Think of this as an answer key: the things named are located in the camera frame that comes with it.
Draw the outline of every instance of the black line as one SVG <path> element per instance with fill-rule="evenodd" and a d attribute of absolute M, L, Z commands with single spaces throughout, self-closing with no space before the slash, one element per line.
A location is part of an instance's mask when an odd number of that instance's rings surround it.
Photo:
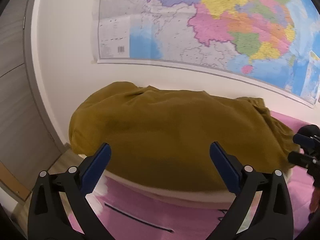
<path fill-rule="evenodd" d="M 15 68 L 13 68 L 12 70 L 16 69 L 17 67 L 22 66 L 24 63 L 20 64 L 19 66 L 16 66 Z M 9 72 L 11 72 L 12 70 L 9 70 L 8 72 L 4 73 L 2 76 L 0 76 L 0 78 L 2 78 L 4 75 L 8 74 Z"/>
<path fill-rule="evenodd" d="M 138 218 L 136 218 L 136 217 L 133 217 L 132 215 L 130 215 L 130 214 L 128 214 L 128 213 L 125 213 L 125 212 L 123 212 L 123 211 L 121 211 L 121 210 L 119 210 L 119 209 L 117 209 L 117 208 L 115 208 L 115 207 L 113 207 L 113 206 L 111 206 L 111 205 L 109 205 L 109 204 L 107 204 L 107 203 L 104 203 L 104 205 L 107 206 L 107 207 L 109 207 L 109 208 L 111 208 L 112 210 L 114 210 L 114 211 L 116 211 L 116 212 L 118 212 L 118 213 L 126 216 L 126 217 L 129 217 L 129 218 L 137 221 L 137 222 L 140 222 L 140 223 L 142 223 L 142 224 L 145 224 L 145 225 L 150 226 L 150 227 L 153 227 L 153 228 L 157 228 L 157 229 L 160 229 L 160 230 L 167 231 L 167 232 L 169 232 L 169 233 L 174 233 L 174 231 L 173 231 L 172 229 L 163 228 L 163 227 L 156 226 L 156 225 L 154 225 L 154 224 L 148 223 L 148 222 L 146 222 L 146 221 L 143 221 L 143 220 L 141 220 L 141 219 L 138 219 Z"/>

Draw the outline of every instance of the brown cloth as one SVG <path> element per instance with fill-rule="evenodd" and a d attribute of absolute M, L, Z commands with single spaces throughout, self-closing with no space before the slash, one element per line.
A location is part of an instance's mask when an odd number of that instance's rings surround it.
<path fill-rule="evenodd" d="M 107 170 L 168 190 L 226 189 L 209 157 L 218 141 L 228 154 L 260 172 L 287 172 L 292 130 L 270 116 L 261 98 L 229 99 L 204 91 L 140 88 L 115 82 L 74 112 L 69 139 L 76 154 L 111 146 Z"/>

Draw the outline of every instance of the wooden floor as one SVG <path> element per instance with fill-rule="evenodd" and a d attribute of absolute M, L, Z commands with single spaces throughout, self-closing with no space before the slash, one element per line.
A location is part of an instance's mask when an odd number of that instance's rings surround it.
<path fill-rule="evenodd" d="M 65 172 L 70 166 L 78 166 L 82 161 L 83 158 L 81 158 L 79 155 L 74 154 L 71 150 L 67 150 L 49 169 L 49 174 Z M 64 209 L 66 213 L 69 214 L 71 212 L 71 207 L 67 200 L 66 194 L 64 192 L 60 192 L 60 196 Z M 14 221 L 21 227 L 25 235 L 28 234 L 28 212 L 30 201 L 31 195 L 27 199 L 24 206 L 18 204 L 13 212 Z"/>

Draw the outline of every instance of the black mechanical device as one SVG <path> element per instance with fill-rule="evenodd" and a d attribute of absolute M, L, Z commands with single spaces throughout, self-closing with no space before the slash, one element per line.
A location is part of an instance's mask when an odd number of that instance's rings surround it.
<path fill-rule="evenodd" d="M 299 153 L 291 153 L 289 160 L 299 166 L 303 164 L 303 167 L 308 168 L 309 174 L 318 178 L 319 171 L 316 169 L 319 163 L 315 162 L 313 157 L 306 162 L 306 156 L 297 154 Z M 85 158 L 79 167 L 73 166 L 65 173 L 52 175 L 42 171 L 32 194 L 28 217 L 28 239 L 113 240 L 113 236 L 103 226 L 85 199 L 85 195 L 93 191 L 110 158 L 110 146 L 104 143 L 95 155 Z M 210 146 L 210 158 L 228 190 L 236 195 L 236 199 L 206 240 L 293 239 L 292 207 L 281 171 L 275 170 L 272 174 L 266 174 L 255 171 L 251 166 L 242 166 L 235 156 L 228 155 L 217 142 Z M 252 223 L 247 230 L 237 233 L 257 191 L 262 191 L 262 196 Z M 84 234 L 72 229 L 59 192 L 66 193 Z M 313 216 L 296 239 L 320 239 L 320 212 Z"/>

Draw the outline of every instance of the barcode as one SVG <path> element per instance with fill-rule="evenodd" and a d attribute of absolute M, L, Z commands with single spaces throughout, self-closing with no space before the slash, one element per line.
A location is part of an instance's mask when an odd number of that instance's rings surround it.
<path fill-rule="evenodd" d="M 124 46 L 118 47 L 118 53 L 124 53 Z"/>

